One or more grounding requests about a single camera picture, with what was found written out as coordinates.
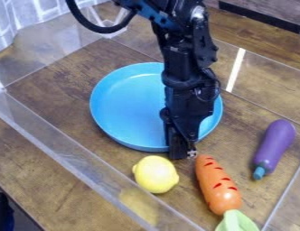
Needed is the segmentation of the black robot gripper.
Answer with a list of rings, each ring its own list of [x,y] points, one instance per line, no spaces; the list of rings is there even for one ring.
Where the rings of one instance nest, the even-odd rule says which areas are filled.
[[[194,158],[199,125],[212,115],[218,97],[218,81],[204,78],[188,89],[164,87],[164,108],[160,115],[164,125],[168,158]]]

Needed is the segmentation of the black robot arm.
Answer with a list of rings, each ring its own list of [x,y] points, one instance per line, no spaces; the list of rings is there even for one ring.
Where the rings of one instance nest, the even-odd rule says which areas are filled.
[[[164,67],[164,107],[159,111],[171,160],[195,156],[199,125],[212,115],[219,80],[210,65],[211,40],[203,0],[112,0],[149,20]]]

